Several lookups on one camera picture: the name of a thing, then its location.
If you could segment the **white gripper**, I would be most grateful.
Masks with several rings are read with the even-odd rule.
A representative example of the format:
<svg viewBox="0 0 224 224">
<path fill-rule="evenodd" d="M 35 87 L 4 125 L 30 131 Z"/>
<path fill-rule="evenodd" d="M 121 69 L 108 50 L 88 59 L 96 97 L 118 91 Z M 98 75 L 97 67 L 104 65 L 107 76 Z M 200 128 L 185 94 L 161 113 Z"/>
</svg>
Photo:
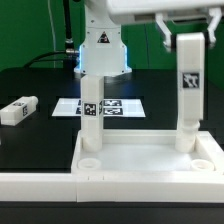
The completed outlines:
<svg viewBox="0 0 224 224">
<path fill-rule="evenodd" d="M 167 26 L 168 21 L 203 18 L 207 12 L 205 32 L 209 47 L 216 44 L 215 31 L 222 18 L 224 0 L 106 0 L 109 17 L 115 24 L 156 22 L 168 52 L 175 49 L 175 38 Z"/>
</svg>

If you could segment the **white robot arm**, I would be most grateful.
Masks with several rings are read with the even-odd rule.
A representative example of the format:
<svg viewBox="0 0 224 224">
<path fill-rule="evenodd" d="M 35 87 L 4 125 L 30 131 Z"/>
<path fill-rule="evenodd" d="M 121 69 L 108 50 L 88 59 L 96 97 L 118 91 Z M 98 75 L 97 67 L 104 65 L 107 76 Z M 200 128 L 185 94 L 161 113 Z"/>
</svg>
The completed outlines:
<svg viewBox="0 0 224 224">
<path fill-rule="evenodd" d="M 169 51 L 176 48 L 168 21 L 208 21 L 205 37 L 216 42 L 215 30 L 224 16 L 224 0 L 84 0 L 85 40 L 79 47 L 75 75 L 100 75 L 107 80 L 132 72 L 127 47 L 121 40 L 123 25 L 154 22 L 164 35 Z"/>
</svg>

